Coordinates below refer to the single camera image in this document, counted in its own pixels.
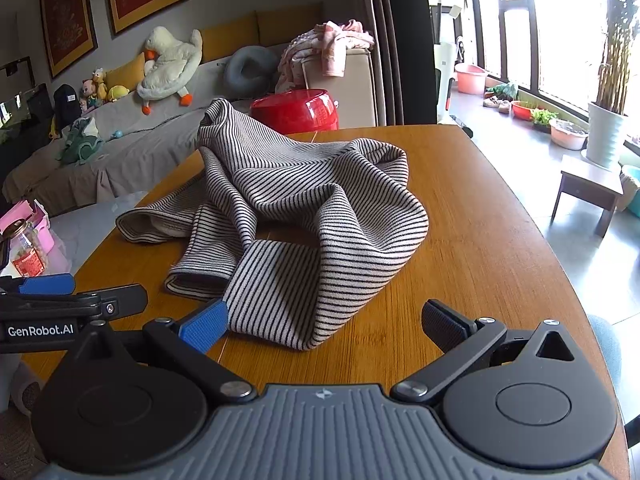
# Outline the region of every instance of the black circular motor housing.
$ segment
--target black circular motor housing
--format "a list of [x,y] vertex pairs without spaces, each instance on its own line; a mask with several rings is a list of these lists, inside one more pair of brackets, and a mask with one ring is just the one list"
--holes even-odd
[[206,420],[204,394],[174,372],[114,359],[73,372],[52,377],[31,417],[44,454],[71,470],[141,470],[183,448]]
[[447,390],[444,422],[464,446],[517,468],[562,468],[601,456],[616,412],[583,359],[525,356],[473,372]]

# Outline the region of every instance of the red jar label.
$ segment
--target red jar label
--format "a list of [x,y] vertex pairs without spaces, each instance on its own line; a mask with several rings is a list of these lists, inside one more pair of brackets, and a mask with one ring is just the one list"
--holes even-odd
[[44,272],[44,265],[35,249],[15,260],[14,266],[24,278],[35,278]]

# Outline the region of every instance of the plush duck's orange foot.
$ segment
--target plush duck's orange foot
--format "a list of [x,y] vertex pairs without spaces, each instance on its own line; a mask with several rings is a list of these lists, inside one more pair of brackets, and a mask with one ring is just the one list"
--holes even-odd
[[180,106],[189,106],[193,101],[193,96],[191,94],[183,95],[180,98]]

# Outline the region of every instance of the screw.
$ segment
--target screw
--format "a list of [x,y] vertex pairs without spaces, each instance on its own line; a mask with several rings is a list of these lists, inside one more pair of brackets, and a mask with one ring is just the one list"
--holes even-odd
[[220,386],[220,393],[232,399],[242,399],[253,391],[249,383],[244,381],[229,381]]
[[417,381],[402,381],[396,384],[396,392],[412,400],[420,399],[427,394],[429,389],[422,383]]

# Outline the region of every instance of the white plush toy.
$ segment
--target white plush toy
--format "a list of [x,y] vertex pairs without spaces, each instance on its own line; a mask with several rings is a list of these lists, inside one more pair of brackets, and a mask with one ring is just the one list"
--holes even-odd
[[142,113],[149,115],[149,101],[158,101],[177,93],[180,105],[189,106],[193,97],[186,84],[202,59],[202,36],[191,33],[190,43],[176,40],[164,27],[156,27],[145,43],[145,78],[138,84]]

